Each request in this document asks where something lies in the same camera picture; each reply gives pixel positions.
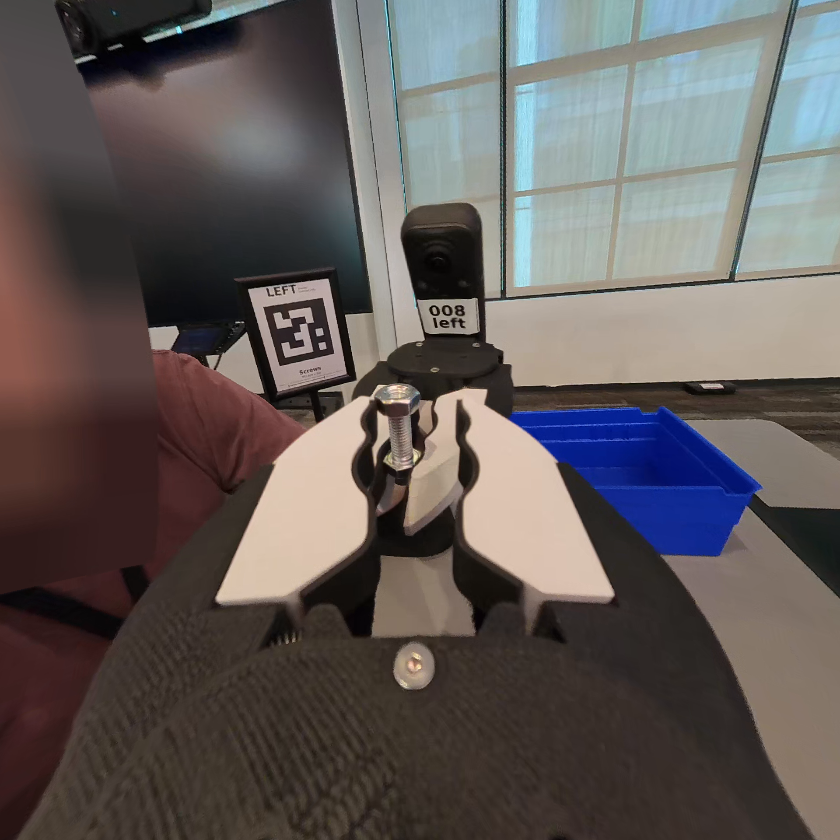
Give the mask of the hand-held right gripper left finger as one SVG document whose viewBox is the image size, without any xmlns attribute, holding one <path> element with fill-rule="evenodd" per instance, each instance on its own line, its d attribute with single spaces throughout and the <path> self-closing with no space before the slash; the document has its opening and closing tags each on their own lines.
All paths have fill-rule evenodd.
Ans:
<svg viewBox="0 0 840 840">
<path fill-rule="evenodd" d="M 371 454 L 375 435 L 375 407 L 362 396 L 275 460 L 217 605 L 302 610 L 305 599 L 361 558 L 373 538 L 375 507 L 358 465 Z"/>
</svg>

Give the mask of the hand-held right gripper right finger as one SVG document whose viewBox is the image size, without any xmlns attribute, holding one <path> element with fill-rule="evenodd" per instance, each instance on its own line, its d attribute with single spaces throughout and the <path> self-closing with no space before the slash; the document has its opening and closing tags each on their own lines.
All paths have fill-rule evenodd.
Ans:
<svg viewBox="0 0 840 840">
<path fill-rule="evenodd" d="M 456 408 L 458 478 L 453 574 L 477 610 L 515 603 L 605 605 L 615 592 L 556 459 L 472 400 Z"/>
</svg>

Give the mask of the silver hex bolt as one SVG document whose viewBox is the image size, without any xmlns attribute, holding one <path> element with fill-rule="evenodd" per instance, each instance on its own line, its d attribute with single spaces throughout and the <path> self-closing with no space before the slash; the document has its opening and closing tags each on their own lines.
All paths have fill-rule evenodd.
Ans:
<svg viewBox="0 0 840 840">
<path fill-rule="evenodd" d="M 380 417 L 388 426 L 390 449 L 395 454 L 410 455 L 413 445 L 413 418 L 419 411 L 421 395 L 405 383 L 380 385 L 372 395 Z"/>
</svg>

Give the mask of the blue plastic bin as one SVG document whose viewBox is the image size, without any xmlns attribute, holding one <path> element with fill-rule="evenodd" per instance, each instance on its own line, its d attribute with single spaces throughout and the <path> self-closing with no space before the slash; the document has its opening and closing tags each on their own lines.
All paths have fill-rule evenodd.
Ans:
<svg viewBox="0 0 840 840">
<path fill-rule="evenodd" d="M 511 420 L 572 466 L 660 554 L 721 555 L 762 489 L 665 407 L 514 412 Z"/>
</svg>

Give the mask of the black framed marker sign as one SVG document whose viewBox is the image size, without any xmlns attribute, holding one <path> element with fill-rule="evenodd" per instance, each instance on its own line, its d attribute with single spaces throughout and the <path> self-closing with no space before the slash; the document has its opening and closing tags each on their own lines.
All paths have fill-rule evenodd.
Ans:
<svg viewBox="0 0 840 840">
<path fill-rule="evenodd" d="M 314 421 L 321 422 L 320 391 L 356 378 L 337 270 L 241 277 L 234 283 L 267 401 L 308 396 Z"/>
</svg>

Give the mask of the large window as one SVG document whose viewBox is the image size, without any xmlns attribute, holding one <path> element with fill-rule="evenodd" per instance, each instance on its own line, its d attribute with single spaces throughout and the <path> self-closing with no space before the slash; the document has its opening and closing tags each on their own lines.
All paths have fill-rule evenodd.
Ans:
<svg viewBox="0 0 840 840">
<path fill-rule="evenodd" d="M 406 209 L 486 294 L 838 272 L 839 2 L 384 2 Z"/>
</svg>

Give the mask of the black desk mat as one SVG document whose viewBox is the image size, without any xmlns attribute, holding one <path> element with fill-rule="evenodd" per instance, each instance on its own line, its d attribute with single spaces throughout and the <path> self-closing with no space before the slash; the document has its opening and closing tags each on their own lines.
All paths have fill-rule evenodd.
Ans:
<svg viewBox="0 0 840 840">
<path fill-rule="evenodd" d="M 839 593 L 839 510 L 774 507 L 757 496 L 749 507 L 826 586 Z"/>
</svg>

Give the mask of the black video bar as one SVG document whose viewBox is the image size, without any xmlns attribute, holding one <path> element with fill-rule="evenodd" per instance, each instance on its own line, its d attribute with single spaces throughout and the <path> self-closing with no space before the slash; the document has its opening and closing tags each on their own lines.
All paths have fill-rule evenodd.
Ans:
<svg viewBox="0 0 840 840">
<path fill-rule="evenodd" d="M 212 1 L 55 1 L 74 58 L 99 56 L 109 47 L 203 19 Z"/>
</svg>

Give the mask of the large black wall screen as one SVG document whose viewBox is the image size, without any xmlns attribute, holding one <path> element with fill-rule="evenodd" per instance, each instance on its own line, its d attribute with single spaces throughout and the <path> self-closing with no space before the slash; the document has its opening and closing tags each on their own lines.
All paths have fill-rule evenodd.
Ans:
<svg viewBox="0 0 840 840">
<path fill-rule="evenodd" d="M 236 279 L 335 268 L 371 312 L 330 2 L 279 2 L 77 64 L 148 327 L 241 319 Z"/>
</svg>

